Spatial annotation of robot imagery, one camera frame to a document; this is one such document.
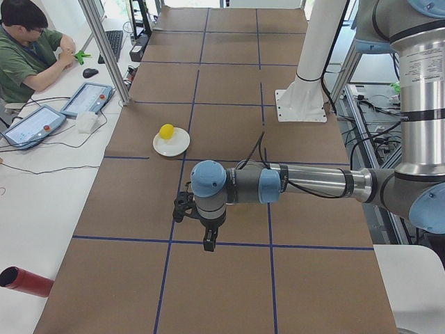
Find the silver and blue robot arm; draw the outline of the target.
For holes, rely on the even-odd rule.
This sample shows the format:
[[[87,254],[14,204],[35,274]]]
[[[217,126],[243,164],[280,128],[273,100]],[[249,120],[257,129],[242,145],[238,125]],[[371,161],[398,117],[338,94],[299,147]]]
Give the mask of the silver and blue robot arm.
[[[228,204],[276,202],[284,192],[355,198],[444,232],[444,2],[361,1],[357,48],[399,57],[402,157],[393,169],[344,170],[246,159],[234,168],[206,160],[191,172],[191,191],[175,200],[174,220],[204,226],[213,251]]]

